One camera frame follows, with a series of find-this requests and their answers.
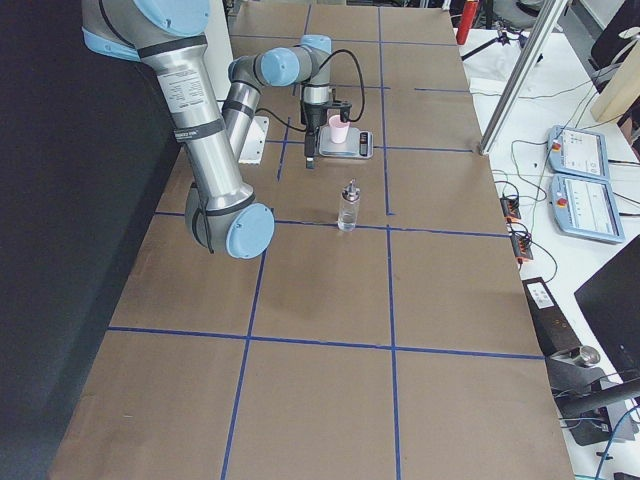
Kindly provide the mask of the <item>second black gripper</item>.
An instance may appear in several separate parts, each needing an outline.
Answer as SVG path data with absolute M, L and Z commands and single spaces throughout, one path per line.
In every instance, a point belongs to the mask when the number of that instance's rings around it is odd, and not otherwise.
M 301 121 L 305 127 L 305 168 L 314 169 L 318 148 L 318 131 L 327 123 L 329 110 L 337 110 L 340 119 L 347 121 L 352 103 L 338 100 L 333 88 L 303 88 L 300 98 Z

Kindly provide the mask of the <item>second grey blue robot arm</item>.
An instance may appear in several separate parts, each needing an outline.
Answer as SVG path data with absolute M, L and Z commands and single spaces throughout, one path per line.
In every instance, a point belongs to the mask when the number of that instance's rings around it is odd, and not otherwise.
M 293 47 L 242 56 L 228 67 L 230 89 L 219 102 L 205 66 L 205 30 L 213 17 L 207 1 L 84 1 L 82 31 L 93 52 L 141 62 L 158 79 L 193 171 L 185 223 L 210 252 L 233 258 L 259 256 L 270 244 L 274 216 L 256 202 L 239 159 L 263 88 L 302 87 L 305 155 L 312 162 L 327 112 L 343 120 L 350 103 L 330 97 L 332 41 L 304 35 Z

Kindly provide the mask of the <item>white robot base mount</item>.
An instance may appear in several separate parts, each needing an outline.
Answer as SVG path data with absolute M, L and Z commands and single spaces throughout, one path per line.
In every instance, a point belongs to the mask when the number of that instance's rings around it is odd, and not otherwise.
M 255 116 L 253 118 L 240 153 L 240 164 L 259 165 L 261 163 L 269 123 L 270 120 L 266 116 Z

